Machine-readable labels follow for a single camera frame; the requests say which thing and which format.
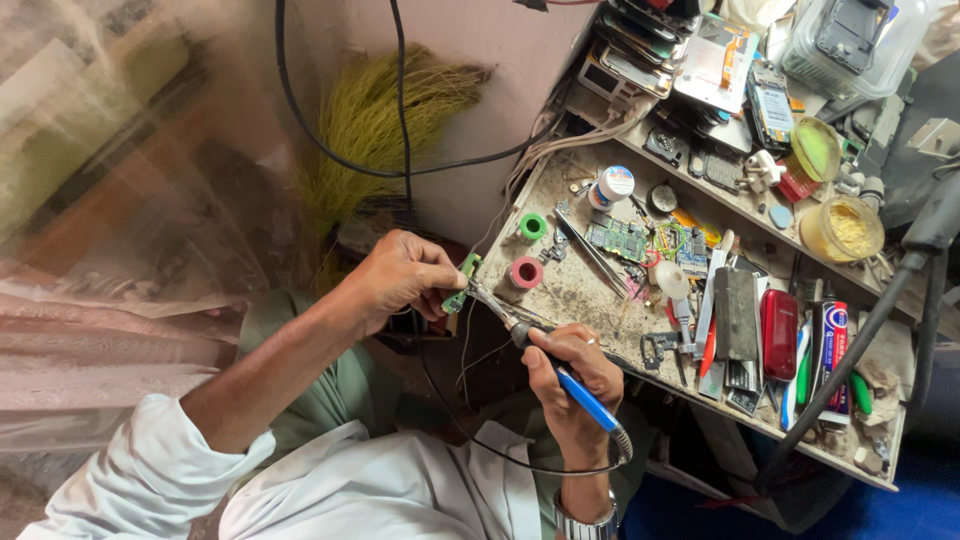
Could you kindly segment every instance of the white shirt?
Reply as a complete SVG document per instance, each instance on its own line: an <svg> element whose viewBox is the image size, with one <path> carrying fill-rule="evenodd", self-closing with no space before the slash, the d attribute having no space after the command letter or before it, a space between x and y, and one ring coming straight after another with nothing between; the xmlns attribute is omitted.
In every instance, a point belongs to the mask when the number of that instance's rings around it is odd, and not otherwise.
<svg viewBox="0 0 960 540"><path fill-rule="evenodd" d="M527 462L531 441L494 422L477 438ZM246 454L214 452L178 400L147 396L19 538L186 538L274 445L267 431ZM254 477L224 510L220 538L539 539L540 513L526 469L420 432L370 439L353 421Z"/></svg>

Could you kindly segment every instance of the red solder spool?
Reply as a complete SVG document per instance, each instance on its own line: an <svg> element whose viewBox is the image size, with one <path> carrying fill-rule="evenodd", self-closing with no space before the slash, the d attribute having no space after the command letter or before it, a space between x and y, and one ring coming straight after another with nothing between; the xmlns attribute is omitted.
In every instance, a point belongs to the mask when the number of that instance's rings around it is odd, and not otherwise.
<svg viewBox="0 0 960 540"><path fill-rule="evenodd" d="M543 265L532 257L521 257L507 268L507 280L517 289L527 291L543 281Z"/></svg>

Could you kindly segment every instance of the red mobile phone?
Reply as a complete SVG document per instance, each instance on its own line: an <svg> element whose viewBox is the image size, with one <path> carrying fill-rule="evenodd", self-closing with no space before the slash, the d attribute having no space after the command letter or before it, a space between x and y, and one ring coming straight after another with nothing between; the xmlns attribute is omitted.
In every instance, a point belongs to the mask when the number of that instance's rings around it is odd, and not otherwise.
<svg viewBox="0 0 960 540"><path fill-rule="evenodd" d="M768 289L760 302L763 337L763 374L791 381L797 375L797 299L781 290Z"/></svg>

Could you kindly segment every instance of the blue soldering iron handle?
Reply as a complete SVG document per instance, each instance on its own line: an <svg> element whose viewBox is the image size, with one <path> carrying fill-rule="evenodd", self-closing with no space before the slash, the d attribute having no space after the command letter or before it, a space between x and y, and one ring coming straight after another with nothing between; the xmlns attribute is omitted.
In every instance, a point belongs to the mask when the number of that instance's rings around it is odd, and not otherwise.
<svg viewBox="0 0 960 540"><path fill-rule="evenodd" d="M604 407L599 400L594 398L593 394L580 384L578 380L572 378L563 366L558 366L554 363L554 369L557 372L557 379L560 380L561 388L566 390L566 393L580 404L580 406L600 424L601 428L609 433L620 426L620 423L616 421L616 418L610 414L607 408Z"/></svg>
<svg viewBox="0 0 960 540"><path fill-rule="evenodd" d="M530 341L530 338L527 337L527 333L530 331L530 325L526 323L518 323L510 330L511 337L514 339L514 344L517 345L520 350L526 350L527 347L532 346L534 343ZM585 386L578 380L570 376L570 374L564 368L565 362L560 362L555 356L547 353L546 357L550 359L550 363L553 365L554 370L557 372L557 379L560 381L560 387L563 388L567 394L584 410L593 417L594 420L600 424L600 427L603 428L607 433L615 430L620 426L620 423L616 421L616 418L610 414L606 407L600 403L593 394L587 390Z"/></svg>

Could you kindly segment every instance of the green solder spool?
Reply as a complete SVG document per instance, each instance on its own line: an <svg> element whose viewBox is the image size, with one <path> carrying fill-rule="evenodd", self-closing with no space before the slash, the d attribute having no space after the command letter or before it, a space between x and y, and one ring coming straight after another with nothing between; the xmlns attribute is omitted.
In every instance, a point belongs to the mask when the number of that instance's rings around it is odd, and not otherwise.
<svg viewBox="0 0 960 540"><path fill-rule="evenodd" d="M520 218L516 225L516 237L528 246L532 246L546 233L546 220L536 212L530 212Z"/></svg>

